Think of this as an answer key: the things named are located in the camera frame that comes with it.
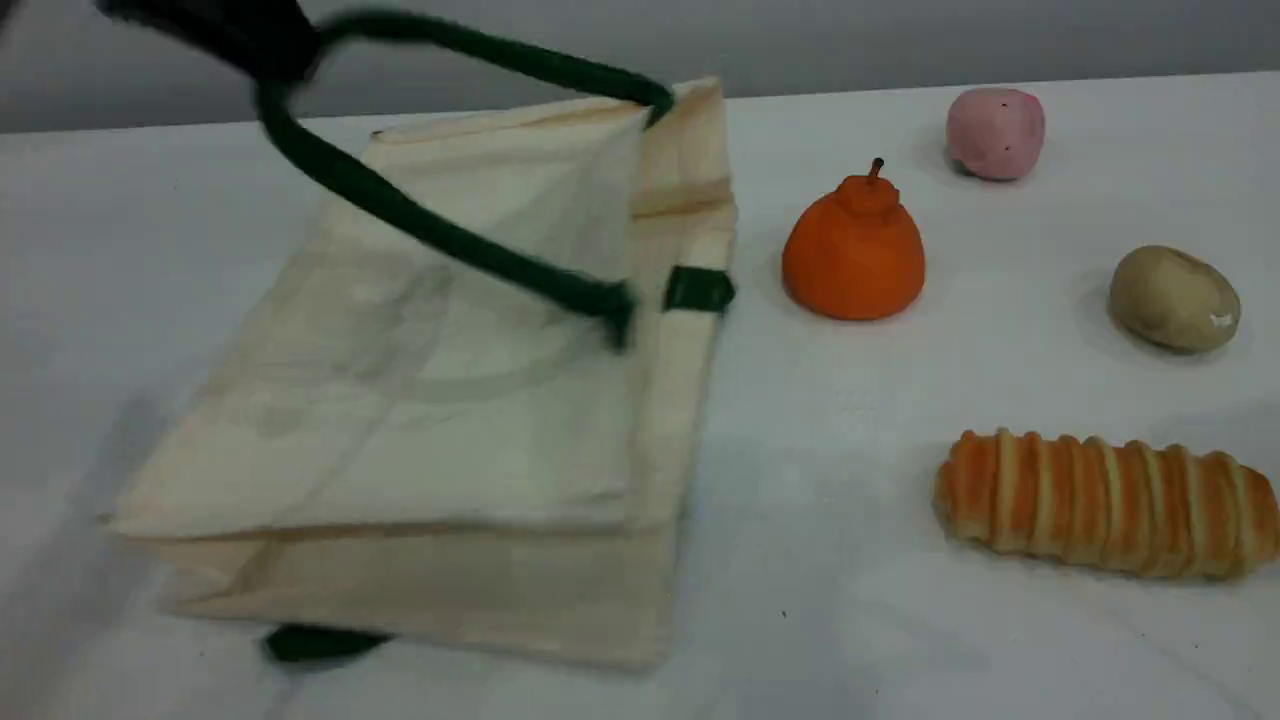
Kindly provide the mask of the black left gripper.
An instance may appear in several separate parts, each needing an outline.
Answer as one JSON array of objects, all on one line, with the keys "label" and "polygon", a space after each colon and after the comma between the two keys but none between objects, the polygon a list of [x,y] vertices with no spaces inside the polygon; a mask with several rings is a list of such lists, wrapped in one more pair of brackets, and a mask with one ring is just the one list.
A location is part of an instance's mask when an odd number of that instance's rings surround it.
[{"label": "black left gripper", "polygon": [[320,33],[297,1],[96,1],[114,20],[156,29],[192,44],[230,44],[232,64],[250,78],[305,79]]}]

